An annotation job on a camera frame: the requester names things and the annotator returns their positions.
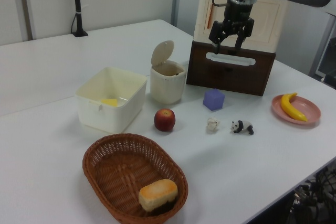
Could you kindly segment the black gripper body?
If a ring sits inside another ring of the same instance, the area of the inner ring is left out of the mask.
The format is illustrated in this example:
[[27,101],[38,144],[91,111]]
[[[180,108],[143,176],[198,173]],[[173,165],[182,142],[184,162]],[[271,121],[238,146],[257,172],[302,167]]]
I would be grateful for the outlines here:
[[256,0],[227,0],[224,23],[247,22]]

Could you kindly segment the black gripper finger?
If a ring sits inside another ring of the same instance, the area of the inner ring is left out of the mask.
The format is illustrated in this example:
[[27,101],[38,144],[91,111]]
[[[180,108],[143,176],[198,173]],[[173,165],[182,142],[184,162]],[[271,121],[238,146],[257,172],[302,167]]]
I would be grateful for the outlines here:
[[220,45],[224,39],[232,35],[232,21],[224,20],[222,22],[214,21],[210,34],[209,40],[214,46],[214,53],[218,54],[220,50]]
[[251,36],[254,22],[255,21],[252,18],[248,18],[247,21],[244,21],[239,25],[237,32],[238,37],[235,43],[235,49],[240,49],[245,39]]

